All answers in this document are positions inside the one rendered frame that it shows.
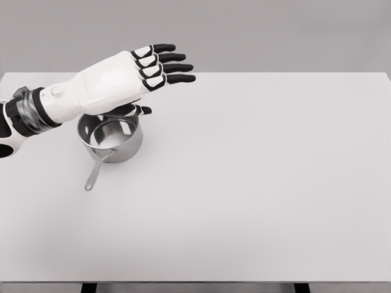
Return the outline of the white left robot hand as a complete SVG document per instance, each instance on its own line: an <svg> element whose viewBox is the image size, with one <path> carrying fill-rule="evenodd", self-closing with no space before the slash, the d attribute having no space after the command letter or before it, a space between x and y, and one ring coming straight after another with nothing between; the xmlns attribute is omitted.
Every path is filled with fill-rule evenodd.
<svg viewBox="0 0 391 293"><path fill-rule="evenodd" d="M165 86L194 82L193 66L182 64L186 55L175 49L155 44L122 51L80 71L75 84L81 112L103 114Z"/></svg>

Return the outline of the steel pot with long handle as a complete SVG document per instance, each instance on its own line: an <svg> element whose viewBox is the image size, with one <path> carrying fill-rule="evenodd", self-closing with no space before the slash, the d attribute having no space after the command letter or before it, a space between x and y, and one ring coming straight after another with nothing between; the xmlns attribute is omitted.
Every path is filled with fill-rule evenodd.
<svg viewBox="0 0 391 293"><path fill-rule="evenodd" d="M143 141L137 115L121 117L84 114L78 121L77 131L82 144L95 160L84 186L86 191L95 186L104 163L115 164L132 158Z"/></svg>

